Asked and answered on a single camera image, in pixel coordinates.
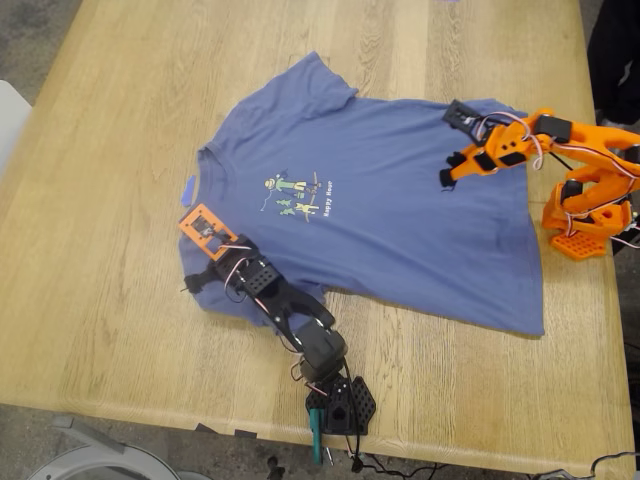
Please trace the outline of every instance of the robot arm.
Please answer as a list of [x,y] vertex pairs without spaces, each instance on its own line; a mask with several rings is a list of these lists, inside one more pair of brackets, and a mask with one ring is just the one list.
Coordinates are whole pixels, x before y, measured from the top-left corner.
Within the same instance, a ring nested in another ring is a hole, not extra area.
[[[496,123],[504,118],[512,122]],[[533,155],[537,170],[545,153],[587,164],[555,186],[542,219],[543,227],[563,231],[551,244],[573,259],[604,255],[607,240],[632,222],[627,195],[640,188],[640,135],[569,122],[554,117],[550,109],[522,119],[508,112],[483,116],[458,101],[444,120],[473,141],[447,159],[451,168],[440,171],[444,187],[454,187],[467,175],[511,168]],[[624,158],[611,149],[624,151]],[[587,183],[592,185],[585,190]]]
[[[211,259],[204,272],[185,278],[191,293],[198,293],[211,281],[246,293],[303,355],[300,371],[307,381],[322,382],[338,374],[347,346],[342,336],[331,330],[335,319],[320,302],[287,282],[251,240],[235,235],[205,205],[198,205],[184,217],[180,228]],[[214,239],[219,245],[211,250],[209,244]],[[295,332],[289,326],[294,313],[310,317]]]

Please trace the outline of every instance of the wooden table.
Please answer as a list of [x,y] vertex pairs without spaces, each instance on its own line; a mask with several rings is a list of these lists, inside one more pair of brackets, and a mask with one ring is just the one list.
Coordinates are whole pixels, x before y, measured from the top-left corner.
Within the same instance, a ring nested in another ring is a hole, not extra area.
[[[310,443],[279,341],[180,293],[176,221],[196,149],[311,50],[363,96],[593,119],[577,1],[85,0],[0,184],[0,402]],[[330,295],[378,402],[366,451],[586,475],[633,448],[611,258],[547,246],[563,170],[529,173],[544,337]]]

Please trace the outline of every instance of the wire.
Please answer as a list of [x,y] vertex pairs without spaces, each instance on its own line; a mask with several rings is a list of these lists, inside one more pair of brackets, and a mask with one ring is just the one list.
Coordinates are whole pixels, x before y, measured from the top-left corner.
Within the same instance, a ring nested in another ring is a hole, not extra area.
[[621,197],[616,198],[615,200],[612,200],[610,202],[607,203],[603,203],[602,205],[598,205],[596,207],[593,207],[589,210],[585,210],[583,212],[580,213],[569,213],[569,212],[564,212],[564,214],[567,217],[567,230],[565,232],[567,237],[572,237],[576,232],[573,231],[573,217],[586,217],[587,215],[589,215],[591,212],[594,212],[602,207],[606,207],[608,205],[613,205],[615,203],[618,203],[620,200],[622,200],[623,198],[625,198],[627,195],[629,195],[629,193],[631,192],[631,189],[633,188],[633,183],[635,182],[635,180],[631,179],[629,182],[629,187],[627,188],[627,191],[625,192],[624,195],[622,195]]
[[488,115],[485,115],[476,129],[476,136],[480,132],[480,130],[484,128],[484,124],[486,123],[487,119],[494,115],[502,115],[503,117],[510,118],[514,122],[518,122],[520,125],[522,125],[522,127],[524,128],[524,135],[522,136],[522,141],[530,139],[535,145],[536,151],[538,153],[538,156],[533,161],[533,169],[540,170],[542,168],[542,163],[544,162],[544,152],[542,151],[542,145],[540,144],[540,140],[538,140],[538,138],[535,135],[531,134],[531,128],[529,128],[529,125],[527,125],[527,123],[517,115],[514,115],[509,112],[491,112]]
[[314,387],[313,385],[311,385],[309,382],[304,382],[304,386],[310,388],[311,390],[313,390],[314,392],[318,392],[320,395],[322,395],[323,397],[328,397],[329,395],[327,395],[326,392],[323,392],[322,390],[320,390],[317,387]]
[[638,347],[637,345],[634,345],[633,343],[624,342],[624,344],[627,347],[635,348],[636,350],[640,350],[640,347]]
[[[614,454],[611,454],[611,455],[603,455],[602,457],[596,458],[593,461],[593,463],[591,464],[591,472],[590,472],[591,475],[588,475],[586,477],[574,477],[573,475],[571,475],[571,477],[574,480],[593,480],[593,479],[596,478],[596,467],[598,466],[598,464],[600,462],[602,462],[603,460],[609,460],[609,459],[613,459],[613,458],[625,457],[627,455],[633,455],[634,457],[638,457],[638,456],[640,456],[640,452],[618,452],[618,453],[614,453]],[[566,472],[566,470],[554,470],[552,472],[541,473],[541,474],[536,475],[536,476],[549,475],[549,474],[552,474],[552,473],[559,473],[559,472],[568,473],[568,472]]]
[[413,472],[406,474],[406,473],[402,473],[399,470],[388,470],[383,464],[382,462],[380,462],[380,460],[378,460],[378,458],[371,454],[371,453],[367,453],[366,454],[367,457],[371,458],[374,462],[376,462],[376,464],[378,465],[378,467],[380,467],[380,469],[376,468],[374,465],[363,465],[363,468],[369,468],[374,470],[376,473],[381,473],[381,474],[385,474],[385,475],[389,475],[391,477],[400,477],[403,479],[407,479],[407,478],[412,478],[416,473],[421,472],[422,470],[431,470],[431,475],[429,476],[429,479],[433,478],[433,476],[435,475],[435,473],[438,470],[442,470],[445,467],[448,467],[447,464],[442,464],[440,466],[438,466],[437,463],[434,463],[433,466],[430,465],[426,465],[424,467],[419,467],[416,468]]
[[433,478],[433,476],[436,474],[436,471],[439,470],[438,468],[438,464],[435,464],[435,467],[433,468],[433,470],[431,471],[431,475],[429,475],[429,478],[427,480],[431,480]]
[[355,458],[360,455],[360,420],[358,418],[358,407],[356,405],[356,399],[353,395],[351,372],[349,371],[349,365],[347,365],[347,359],[343,359],[344,371],[347,374],[347,382],[349,382],[349,400],[351,401],[351,407],[353,408],[353,417],[356,421],[356,450],[354,452]]
[[284,347],[285,350],[291,353],[298,353],[293,348],[287,347],[287,344],[284,343],[284,337],[282,335],[278,335],[278,338],[280,339],[280,343],[282,343],[282,346]]
[[615,240],[616,242],[622,243],[624,245],[626,245],[627,247],[631,247],[633,249],[640,249],[640,245],[634,245],[632,243],[629,242],[625,242],[624,240],[622,240],[621,238],[618,237],[611,237],[611,240]]
[[639,176],[631,173],[629,170],[627,170],[622,165],[620,165],[620,163],[618,163],[618,161],[615,158],[613,158],[611,155],[602,153],[599,150],[594,150],[593,148],[589,148],[589,147],[580,147],[577,145],[565,145],[564,143],[554,143],[554,145],[558,148],[564,148],[565,150],[579,150],[579,151],[588,152],[588,153],[595,153],[596,155],[601,155],[611,160],[611,163],[613,164],[613,166],[616,167],[618,170],[620,170],[622,173],[624,173],[626,176],[631,177],[634,180],[637,180],[638,178],[640,178]]
[[302,365],[302,362],[304,362],[304,357],[302,356],[302,354],[299,354],[300,358],[298,359],[297,362],[295,362],[293,365],[291,365],[291,368],[289,369],[289,374],[291,375],[291,378],[293,379],[294,382],[299,382],[300,380],[302,380],[302,372],[300,372],[300,376],[299,377],[294,377],[293,376],[293,369],[296,367],[299,367],[300,365]]
[[269,310],[267,310],[267,307],[264,306],[264,303],[262,303],[257,298],[254,298],[253,301],[256,302],[258,305],[260,305],[260,308],[262,308],[265,311],[265,313],[269,315]]
[[237,248],[238,250],[252,250],[251,247],[246,245],[229,245],[228,243],[222,243],[218,245],[218,248]]
[[558,160],[561,164],[563,164],[567,170],[573,170],[573,168],[571,167],[571,165],[569,165],[567,162],[565,162],[564,160],[562,160],[559,156],[557,156],[555,153],[553,152],[548,152],[549,155],[551,155],[553,158],[555,158],[556,160]]

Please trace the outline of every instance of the gray floor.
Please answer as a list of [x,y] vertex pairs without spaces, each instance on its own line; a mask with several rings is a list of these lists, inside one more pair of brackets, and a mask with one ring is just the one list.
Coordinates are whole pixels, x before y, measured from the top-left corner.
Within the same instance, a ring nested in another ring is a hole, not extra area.
[[[593,28],[602,0],[581,0],[585,35]],[[0,79],[9,81],[34,103],[80,0],[1,0]],[[616,257],[625,340],[640,346],[640,256],[633,251]],[[50,427],[52,414],[0,405],[0,480],[26,479],[38,466],[74,446]],[[264,479],[267,458],[276,455],[287,469],[285,478],[353,478],[346,455],[334,452],[334,467],[316,467],[308,447],[219,436],[102,419],[85,419],[118,441],[154,452],[179,470],[192,470],[212,479]],[[388,468],[410,472],[421,462],[381,457]],[[363,478],[378,477],[371,471]],[[423,474],[416,478],[426,478]],[[451,466],[434,480],[524,479],[524,475]]]

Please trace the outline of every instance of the t-shirt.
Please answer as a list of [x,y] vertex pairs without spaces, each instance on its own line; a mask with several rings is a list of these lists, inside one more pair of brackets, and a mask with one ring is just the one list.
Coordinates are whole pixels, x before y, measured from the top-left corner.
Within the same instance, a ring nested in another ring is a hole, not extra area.
[[[446,158],[470,142],[442,121],[447,105],[356,93],[315,52],[273,78],[198,152],[194,205],[244,233],[292,285],[318,299],[327,286],[343,287],[543,334],[524,166],[443,190]],[[508,109],[494,100],[468,103],[484,114]],[[186,236],[179,250],[185,275],[206,269],[209,258]],[[231,301],[222,282],[195,298],[205,309],[268,323],[250,300]],[[295,318],[293,328],[305,320]]]

